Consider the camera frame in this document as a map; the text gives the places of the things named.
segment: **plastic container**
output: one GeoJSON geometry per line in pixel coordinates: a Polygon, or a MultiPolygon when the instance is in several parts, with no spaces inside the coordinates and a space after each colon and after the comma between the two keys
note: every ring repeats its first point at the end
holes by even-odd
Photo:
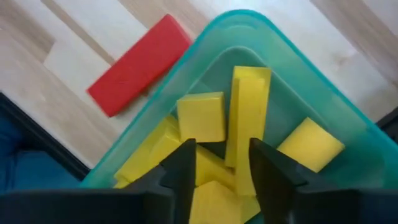
{"type": "Polygon", "coordinates": [[[273,70],[265,142],[278,146],[309,116],[346,148],[320,173],[342,187],[397,187],[398,147],[360,112],[276,26],[254,11],[213,20],[83,181],[111,187],[113,175],[187,93],[224,91],[228,114],[235,65],[273,70]]]}

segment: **foam block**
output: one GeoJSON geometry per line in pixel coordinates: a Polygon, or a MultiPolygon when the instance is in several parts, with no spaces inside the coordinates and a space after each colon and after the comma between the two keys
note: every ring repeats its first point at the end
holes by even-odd
{"type": "MultiPolygon", "coordinates": [[[[226,142],[226,153],[225,153],[225,165],[228,167],[236,166],[236,141],[237,141],[237,130],[236,125],[238,123],[237,117],[237,106],[238,106],[238,80],[240,78],[263,78],[266,80],[264,87],[263,103],[267,106],[267,99],[269,95],[269,82],[271,79],[271,69],[262,67],[245,67],[235,66],[232,80],[231,90],[231,101],[229,104],[229,123],[228,123],[228,140],[226,142]]],[[[265,125],[266,119],[259,120],[259,126],[265,125]]]]}
{"type": "Polygon", "coordinates": [[[255,215],[261,212],[259,202],[256,197],[240,196],[241,199],[241,220],[246,223],[255,215]]]}
{"type": "Polygon", "coordinates": [[[116,189],[122,189],[123,187],[129,185],[130,182],[127,181],[126,179],[119,179],[118,182],[116,183],[116,185],[113,188],[116,189]]]}
{"type": "Polygon", "coordinates": [[[180,145],[180,133],[178,130],[173,126],[167,127],[150,152],[149,166],[157,166],[180,145]]]}
{"type": "Polygon", "coordinates": [[[193,193],[189,223],[241,223],[239,197],[217,181],[197,187],[193,193]]]}
{"type": "Polygon", "coordinates": [[[225,140],[224,93],[185,95],[177,101],[181,142],[195,138],[197,142],[225,140]]]}
{"type": "Polygon", "coordinates": [[[238,80],[235,189],[239,195],[256,194],[250,171],[249,140],[250,138],[262,139],[264,135],[270,80],[265,78],[240,78],[238,80]]]}
{"type": "Polygon", "coordinates": [[[201,186],[213,180],[234,190],[234,175],[224,161],[204,147],[197,146],[196,186],[201,186]]]}
{"type": "Polygon", "coordinates": [[[108,116],[114,116],[158,80],[191,43],[167,14],[95,81],[88,93],[108,116]]]}
{"type": "Polygon", "coordinates": [[[117,171],[115,178],[118,180],[126,179],[130,182],[134,182],[146,174],[154,167],[151,167],[149,164],[151,150],[164,135],[166,129],[177,128],[176,126],[177,120],[174,117],[167,116],[163,119],[117,171]]]}
{"type": "Polygon", "coordinates": [[[319,172],[344,149],[344,144],[310,118],[305,118],[277,149],[319,172]]]}

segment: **yellow block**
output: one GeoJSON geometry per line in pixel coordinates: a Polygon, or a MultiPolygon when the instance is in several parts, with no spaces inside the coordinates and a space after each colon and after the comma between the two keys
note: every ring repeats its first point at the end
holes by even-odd
{"type": "Polygon", "coordinates": [[[253,196],[241,196],[242,223],[246,223],[261,212],[259,202],[253,196]]]}
{"type": "Polygon", "coordinates": [[[148,162],[150,152],[158,140],[164,135],[167,128],[177,128],[177,120],[174,117],[167,116],[156,126],[153,132],[145,138],[137,150],[132,153],[130,158],[117,171],[115,178],[134,182],[150,171],[150,169],[153,168],[148,162]]]}
{"type": "Polygon", "coordinates": [[[180,147],[180,145],[180,134],[178,130],[175,129],[175,127],[166,128],[165,133],[160,137],[150,152],[149,166],[157,166],[162,160],[174,152],[174,150],[180,147]]]}
{"type": "MultiPolygon", "coordinates": [[[[236,125],[238,122],[237,118],[237,106],[238,106],[238,80],[240,78],[263,78],[266,80],[266,85],[264,86],[264,100],[265,106],[267,105],[267,99],[269,95],[269,85],[271,81],[271,69],[262,67],[244,67],[235,66],[232,80],[232,90],[231,90],[231,101],[229,104],[229,124],[228,124],[228,140],[226,142],[226,154],[225,154],[225,165],[229,167],[236,166],[236,125]]],[[[264,120],[260,120],[261,124],[259,126],[265,126],[265,115],[264,120]]]]}
{"type": "Polygon", "coordinates": [[[126,179],[119,179],[113,188],[122,189],[129,184],[130,182],[128,182],[126,179]]]}
{"type": "Polygon", "coordinates": [[[217,180],[229,189],[234,189],[234,175],[224,161],[209,150],[197,145],[196,186],[217,180]]]}
{"type": "Polygon", "coordinates": [[[225,140],[224,93],[186,95],[177,101],[177,113],[181,142],[225,140]]]}
{"type": "Polygon", "coordinates": [[[197,187],[193,193],[190,224],[241,223],[241,201],[217,181],[197,187]]]}
{"type": "Polygon", "coordinates": [[[256,191],[250,171],[249,140],[264,135],[270,78],[240,78],[237,83],[235,187],[237,194],[253,196],[256,191]]]}
{"type": "Polygon", "coordinates": [[[278,147],[280,152],[314,172],[322,170],[343,149],[343,143],[310,118],[305,118],[278,147]]]}

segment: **red block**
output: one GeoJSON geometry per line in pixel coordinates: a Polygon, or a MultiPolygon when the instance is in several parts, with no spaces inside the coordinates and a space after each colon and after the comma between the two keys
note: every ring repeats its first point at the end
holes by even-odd
{"type": "Polygon", "coordinates": [[[158,80],[191,43],[167,14],[90,86],[88,93],[109,117],[114,116],[158,80]]]}

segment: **wooden floor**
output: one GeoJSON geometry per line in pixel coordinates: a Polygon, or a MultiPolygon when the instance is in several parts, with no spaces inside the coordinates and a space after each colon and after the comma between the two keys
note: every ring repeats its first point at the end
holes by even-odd
{"type": "Polygon", "coordinates": [[[232,9],[267,16],[372,120],[398,106],[395,0],[2,0],[0,90],[93,167],[154,91],[107,118],[85,90],[164,14],[194,39],[232,9]]]}

